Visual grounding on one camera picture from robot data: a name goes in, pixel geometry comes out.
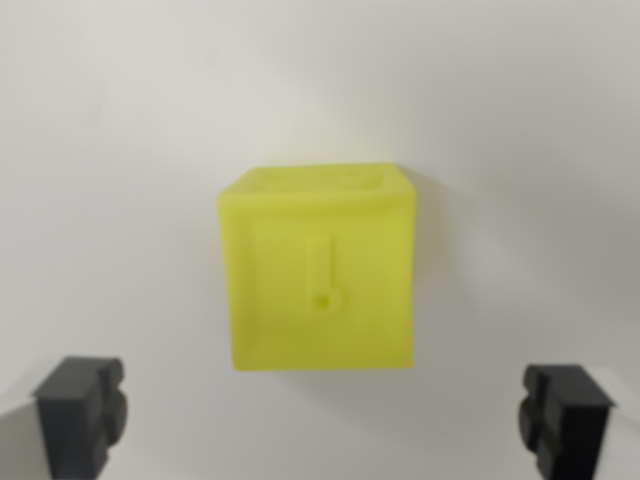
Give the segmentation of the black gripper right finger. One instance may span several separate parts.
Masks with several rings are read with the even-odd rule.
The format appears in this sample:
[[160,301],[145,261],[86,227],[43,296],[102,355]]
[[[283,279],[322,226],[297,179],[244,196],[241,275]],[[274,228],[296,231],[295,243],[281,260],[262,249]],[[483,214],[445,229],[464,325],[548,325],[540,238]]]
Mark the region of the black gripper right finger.
[[613,371],[529,364],[523,387],[519,433],[543,479],[639,477],[639,393]]

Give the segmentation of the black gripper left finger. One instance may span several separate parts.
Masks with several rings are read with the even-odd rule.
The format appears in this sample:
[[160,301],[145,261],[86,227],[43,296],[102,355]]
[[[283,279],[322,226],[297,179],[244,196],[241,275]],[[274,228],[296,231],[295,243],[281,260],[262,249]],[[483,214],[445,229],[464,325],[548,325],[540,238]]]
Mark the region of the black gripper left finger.
[[3,479],[97,479],[122,438],[128,399],[117,357],[56,355],[1,388]]

